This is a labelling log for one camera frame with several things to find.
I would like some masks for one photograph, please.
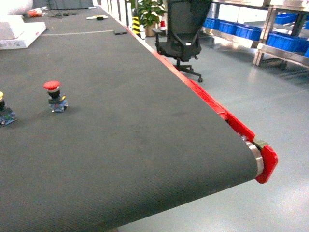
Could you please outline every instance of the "cardboard box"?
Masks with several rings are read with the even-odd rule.
[[[1,40],[0,50],[27,48],[46,30],[45,23],[25,23],[24,27],[24,33],[17,39]]]
[[[25,23],[21,15],[0,16],[0,40],[18,38],[25,31]]]

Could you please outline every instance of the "traffic cone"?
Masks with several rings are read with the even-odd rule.
[[[165,20],[165,17],[162,16],[162,20],[160,22],[160,28],[159,28],[161,31],[163,31],[164,35],[166,35],[166,20]]]
[[[133,26],[132,26],[133,33],[136,34],[141,38],[140,35],[140,20],[137,14],[137,10],[135,9],[133,12]]]

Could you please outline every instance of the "green leaves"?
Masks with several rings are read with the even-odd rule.
[[[135,0],[130,0],[131,8],[135,8]],[[144,27],[151,26],[154,22],[160,23],[160,16],[163,16],[163,0],[139,0],[137,13],[140,17],[140,23]]]

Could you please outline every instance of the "striped pole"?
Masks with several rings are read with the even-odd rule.
[[[139,36],[141,38],[140,35],[140,20],[139,20],[139,16],[137,14],[137,10],[134,9],[133,12],[133,27],[132,27],[133,33],[136,34],[137,36]]]

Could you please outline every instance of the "blue storage bin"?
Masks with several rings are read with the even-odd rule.
[[[287,24],[287,23],[293,23],[297,19],[297,14],[291,14],[291,13],[286,13],[286,14],[279,14],[276,17],[275,23],[278,24]]]
[[[249,40],[259,41],[261,33],[261,28],[249,25],[238,25],[235,35]]]
[[[227,21],[221,21],[220,26],[219,26],[219,31],[235,35],[238,23],[233,23],[233,22],[227,22]]]
[[[289,52],[306,52],[309,48],[309,41],[306,38],[276,32],[269,34],[267,45]]]
[[[306,57],[309,57],[309,49],[307,50],[307,52],[305,53]]]
[[[215,19],[215,18],[206,18],[204,27],[218,30],[220,26],[220,19]]]

